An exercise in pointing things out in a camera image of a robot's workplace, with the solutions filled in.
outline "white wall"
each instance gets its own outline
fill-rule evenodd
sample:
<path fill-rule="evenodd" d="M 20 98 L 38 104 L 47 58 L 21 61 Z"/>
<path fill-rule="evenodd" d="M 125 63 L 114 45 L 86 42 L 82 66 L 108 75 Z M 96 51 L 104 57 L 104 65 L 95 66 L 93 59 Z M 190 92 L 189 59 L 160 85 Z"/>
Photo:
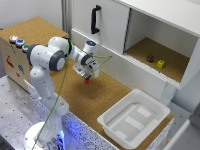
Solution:
<path fill-rule="evenodd" d="M 61 0 L 0 0 L 0 28 L 36 16 L 62 29 Z"/>
<path fill-rule="evenodd" d="M 177 91 L 173 102 L 192 112 L 200 102 L 200 71 L 183 87 Z"/>

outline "black handle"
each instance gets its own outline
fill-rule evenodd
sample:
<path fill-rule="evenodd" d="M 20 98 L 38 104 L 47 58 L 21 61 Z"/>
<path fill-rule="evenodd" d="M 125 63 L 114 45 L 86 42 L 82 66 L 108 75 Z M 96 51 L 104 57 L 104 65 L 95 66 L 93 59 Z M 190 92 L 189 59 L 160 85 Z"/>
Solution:
<path fill-rule="evenodd" d="M 100 31 L 98 28 L 96 28 L 96 12 L 98 10 L 101 10 L 101 7 L 98 5 L 96 5 L 96 8 L 92 10 L 92 23 L 91 23 L 92 34 L 96 34 Z"/>

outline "white plastic bin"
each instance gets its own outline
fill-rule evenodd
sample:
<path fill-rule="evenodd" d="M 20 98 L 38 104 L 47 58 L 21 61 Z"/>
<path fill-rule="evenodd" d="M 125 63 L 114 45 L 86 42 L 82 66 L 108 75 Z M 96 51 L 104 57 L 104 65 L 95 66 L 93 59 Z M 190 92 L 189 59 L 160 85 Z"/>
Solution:
<path fill-rule="evenodd" d="M 169 113 L 169 108 L 134 89 L 97 121 L 105 133 L 122 147 L 135 149 Z"/>

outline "brown countertop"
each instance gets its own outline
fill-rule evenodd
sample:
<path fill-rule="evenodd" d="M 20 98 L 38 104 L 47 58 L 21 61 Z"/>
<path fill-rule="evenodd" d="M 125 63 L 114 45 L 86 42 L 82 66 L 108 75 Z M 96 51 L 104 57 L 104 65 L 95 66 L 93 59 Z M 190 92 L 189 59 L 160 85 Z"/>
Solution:
<path fill-rule="evenodd" d="M 19 38 L 24 39 L 27 44 L 38 43 L 41 45 L 46 45 L 53 36 L 62 37 L 68 35 L 39 17 L 0 31 L 0 36 L 7 41 L 9 41 L 10 35 L 15 34 Z M 131 92 L 131 89 L 101 71 L 98 78 L 91 78 L 90 83 L 85 84 L 84 80 L 73 70 L 72 67 L 74 64 L 75 61 L 69 60 L 67 76 L 61 96 L 69 103 L 72 113 L 111 141 L 119 149 L 123 149 L 104 133 L 102 126 L 97 123 L 97 118 Z M 58 73 L 51 72 L 51 76 L 56 86 L 56 92 L 58 93 L 64 76 L 64 69 Z M 171 114 L 166 117 L 137 149 L 146 149 L 172 119 L 173 115 Z"/>

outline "white robot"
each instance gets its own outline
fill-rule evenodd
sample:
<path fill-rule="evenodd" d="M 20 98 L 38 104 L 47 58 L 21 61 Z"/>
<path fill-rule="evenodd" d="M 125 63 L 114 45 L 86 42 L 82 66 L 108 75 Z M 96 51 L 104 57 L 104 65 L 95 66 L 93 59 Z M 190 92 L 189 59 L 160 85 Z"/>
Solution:
<path fill-rule="evenodd" d="M 94 42 L 87 41 L 82 51 L 73 45 L 69 39 L 53 37 L 49 40 L 47 47 L 37 44 L 29 47 L 27 58 L 33 66 L 30 77 L 33 86 L 38 92 L 40 102 L 48 109 L 46 118 L 58 96 L 55 93 L 55 86 L 49 70 L 60 71 L 65 65 L 65 59 L 68 57 L 77 62 L 73 68 L 86 80 L 89 80 L 91 76 L 94 78 L 98 77 L 99 63 L 95 57 L 92 57 L 95 45 Z M 44 126 L 34 150 L 65 150 L 65 140 L 62 139 L 64 138 L 62 133 L 62 116 L 67 114 L 68 111 L 69 104 L 62 97 L 59 97 L 55 109 Z M 41 126 L 43 124 L 36 124 L 27 131 L 24 142 L 25 150 L 32 149 Z"/>

